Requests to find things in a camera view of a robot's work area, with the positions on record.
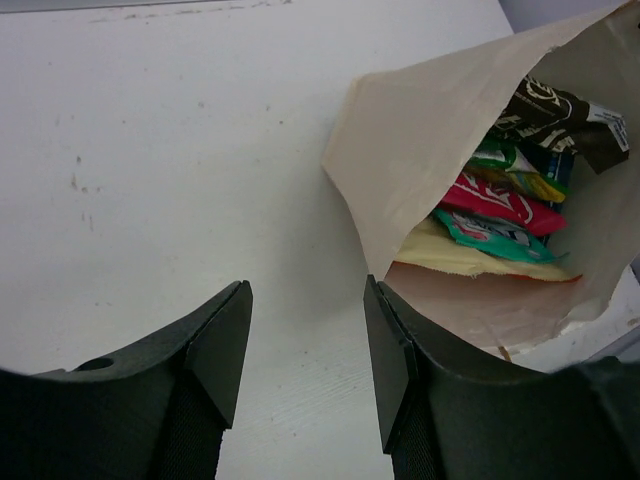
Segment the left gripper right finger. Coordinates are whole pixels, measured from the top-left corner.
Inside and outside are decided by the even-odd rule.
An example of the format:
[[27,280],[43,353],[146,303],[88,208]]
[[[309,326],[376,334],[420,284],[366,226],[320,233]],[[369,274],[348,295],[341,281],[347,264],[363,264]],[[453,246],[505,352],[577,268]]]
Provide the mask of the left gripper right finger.
[[639,367],[614,357],[542,373],[501,360],[364,289],[383,451],[398,479],[635,479]]

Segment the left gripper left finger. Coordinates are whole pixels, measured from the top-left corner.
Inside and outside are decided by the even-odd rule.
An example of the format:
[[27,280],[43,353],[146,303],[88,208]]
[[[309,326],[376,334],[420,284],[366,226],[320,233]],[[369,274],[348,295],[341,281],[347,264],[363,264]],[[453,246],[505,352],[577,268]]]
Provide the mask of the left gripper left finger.
[[185,317],[71,370],[1,374],[5,479],[212,479],[234,420],[253,294],[228,285]]

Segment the green snack packet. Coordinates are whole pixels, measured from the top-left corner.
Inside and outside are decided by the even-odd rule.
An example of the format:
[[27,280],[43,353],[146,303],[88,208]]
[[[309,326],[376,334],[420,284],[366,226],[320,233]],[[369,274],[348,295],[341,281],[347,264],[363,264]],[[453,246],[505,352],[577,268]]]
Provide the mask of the green snack packet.
[[522,195],[563,203],[573,166],[572,154],[486,136],[465,168],[495,185],[511,186]]

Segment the beige paper bag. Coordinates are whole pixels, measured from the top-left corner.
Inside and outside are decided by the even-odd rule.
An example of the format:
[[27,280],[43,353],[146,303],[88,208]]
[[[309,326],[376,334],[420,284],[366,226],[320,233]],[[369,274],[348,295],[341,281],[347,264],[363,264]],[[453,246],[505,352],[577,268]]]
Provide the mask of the beige paper bag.
[[[323,158],[371,274],[425,320],[492,354],[552,370],[639,326],[639,5],[631,1],[355,80]],[[550,246],[567,283],[413,267],[410,231],[444,197],[531,75],[619,113],[629,157],[580,156]]]

